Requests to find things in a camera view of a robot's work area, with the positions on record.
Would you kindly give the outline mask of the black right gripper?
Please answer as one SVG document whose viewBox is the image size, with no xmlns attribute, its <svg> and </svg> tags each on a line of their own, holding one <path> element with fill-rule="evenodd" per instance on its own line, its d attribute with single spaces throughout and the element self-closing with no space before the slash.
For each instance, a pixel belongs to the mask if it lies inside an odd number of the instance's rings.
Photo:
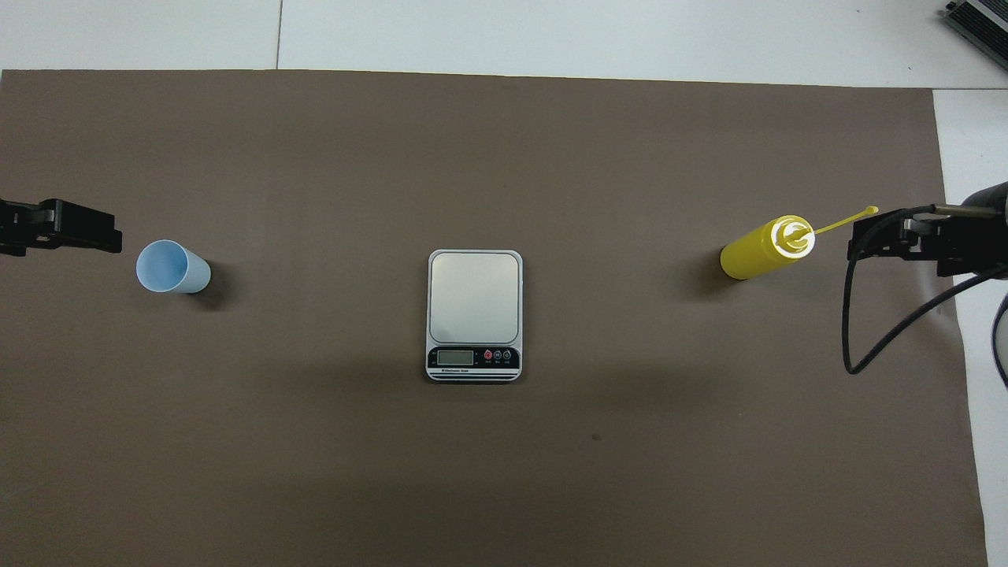
<svg viewBox="0 0 1008 567">
<path fill-rule="evenodd" d="M 937 262 L 937 276 L 980 274 L 1007 258 L 1007 183 L 976 191 L 962 201 L 964 207 L 993 209 L 992 217 L 950 216 L 940 230 L 944 258 Z M 887 256 L 936 256 L 939 252 L 939 219 L 906 219 L 903 214 L 865 217 L 852 224 L 847 261 Z"/>
</svg>

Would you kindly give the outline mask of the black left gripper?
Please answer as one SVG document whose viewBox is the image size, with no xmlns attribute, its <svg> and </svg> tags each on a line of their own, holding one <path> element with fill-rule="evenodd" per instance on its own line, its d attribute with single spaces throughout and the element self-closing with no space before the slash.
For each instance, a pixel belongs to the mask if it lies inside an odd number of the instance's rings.
<svg viewBox="0 0 1008 567">
<path fill-rule="evenodd" d="M 75 247 L 119 254 L 122 231 L 112 214 L 48 198 L 43 204 L 1 201 L 1 254 L 18 256 L 28 249 Z"/>
</svg>

